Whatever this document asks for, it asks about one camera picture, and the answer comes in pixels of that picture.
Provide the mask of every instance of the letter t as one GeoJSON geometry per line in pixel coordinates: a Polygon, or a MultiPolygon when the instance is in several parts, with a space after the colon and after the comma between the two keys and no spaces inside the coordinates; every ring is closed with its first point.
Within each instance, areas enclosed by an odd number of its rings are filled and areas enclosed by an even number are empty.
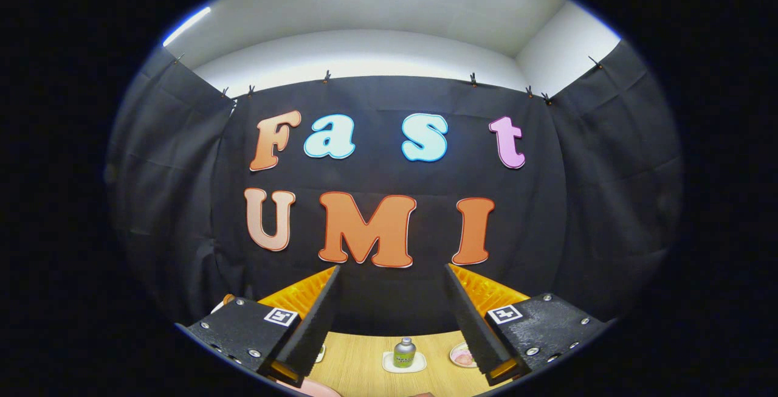
{"type": "Polygon", "coordinates": [[[514,137],[522,138],[522,129],[514,126],[510,117],[504,116],[490,123],[489,131],[497,133],[497,154],[500,161],[511,169],[522,167],[525,164],[525,155],[516,152],[514,142],[514,137]]]}

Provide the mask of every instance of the peach letter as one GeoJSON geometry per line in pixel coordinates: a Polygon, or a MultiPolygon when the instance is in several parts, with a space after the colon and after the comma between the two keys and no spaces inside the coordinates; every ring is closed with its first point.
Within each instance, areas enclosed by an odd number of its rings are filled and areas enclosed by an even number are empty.
{"type": "Polygon", "coordinates": [[[486,198],[464,198],[456,203],[456,210],[462,214],[462,239],[459,251],[451,258],[451,263],[464,265],[486,261],[489,253],[484,250],[486,242],[486,222],[489,212],[494,210],[494,201],[486,198]]]}
{"type": "Polygon", "coordinates": [[[289,111],[276,117],[260,120],[256,124],[256,128],[259,130],[259,139],[256,140],[256,154],[248,167],[249,170],[256,172],[277,165],[278,157],[273,155],[273,145],[278,147],[278,151],[283,151],[286,148],[286,142],[289,141],[289,127],[286,125],[297,126],[300,124],[300,120],[302,120],[302,116],[300,116],[299,111],[289,111]]]}
{"type": "Polygon", "coordinates": [[[327,192],[319,197],[327,209],[325,249],[319,251],[323,261],[343,263],[348,255],[341,248],[345,239],[351,255],[362,264],[378,241],[378,250],[370,261],[386,268],[407,268],[413,264],[408,255],[408,221],[416,200],[404,195],[389,195],[381,200],[370,222],[366,223],[354,198],[344,192],[327,192]]]}
{"type": "Polygon", "coordinates": [[[265,250],[280,251],[289,245],[289,206],[295,201],[294,193],[273,192],[270,199],[275,201],[275,236],[264,233],[262,228],[262,203],[267,193],[262,189],[249,187],[244,191],[246,197],[246,223],[248,234],[254,242],[265,250]]]}

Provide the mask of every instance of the white wall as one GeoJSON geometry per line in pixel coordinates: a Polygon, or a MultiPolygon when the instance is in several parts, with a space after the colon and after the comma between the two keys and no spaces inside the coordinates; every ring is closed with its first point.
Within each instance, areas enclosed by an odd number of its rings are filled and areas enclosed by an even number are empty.
{"type": "Polygon", "coordinates": [[[573,2],[532,37],[516,56],[520,70],[535,94],[555,95],[608,55],[620,37],[573,2]]]}
{"type": "Polygon", "coordinates": [[[255,90],[350,76],[408,75],[452,78],[523,91],[516,61],[467,43],[412,32],[343,30],[285,37],[227,54],[194,69],[235,97],[255,90]]]}

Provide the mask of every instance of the white tray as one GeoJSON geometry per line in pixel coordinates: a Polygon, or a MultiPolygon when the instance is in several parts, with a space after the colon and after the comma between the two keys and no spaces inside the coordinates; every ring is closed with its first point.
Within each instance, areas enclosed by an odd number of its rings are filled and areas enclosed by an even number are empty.
{"type": "Polygon", "coordinates": [[[383,356],[383,361],[381,362],[381,365],[384,367],[384,370],[389,371],[390,373],[417,373],[427,367],[427,359],[424,357],[422,353],[416,352],[416,355],[413,356],[413,363],[410,367],[405,368],[397,368],[392,364],[392,358],[394,357],[393,351],[385,351],[383,356]]]}

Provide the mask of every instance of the white coaster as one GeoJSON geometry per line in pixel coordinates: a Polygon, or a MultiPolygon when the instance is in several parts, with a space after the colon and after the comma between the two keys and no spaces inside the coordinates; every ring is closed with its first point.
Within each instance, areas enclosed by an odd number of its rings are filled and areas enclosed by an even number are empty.
{"type": "Polygon", "coordinates": [[[392,358],[394,357],[393,351],[385,351],[384,352],[384,361],[381,363],[384,367],[384,370],[389,371],[390,373],[417,373],[427,367],[427,359],[424,357],[422,353],[416,352],[416,355],[413,356],[413,363],[410,367],[405,368],[397,368],[392,364],[392,358]]]}
{"type": "Polygon", "coordinates": [[[322,350],[320,350],[319,354],[316,355],[316,361],[314,361],[314,364],[318,364],[322,361],[323,358],[325,358],[325,351],[327,351],[327,347],[322,344],[322,350]]]}

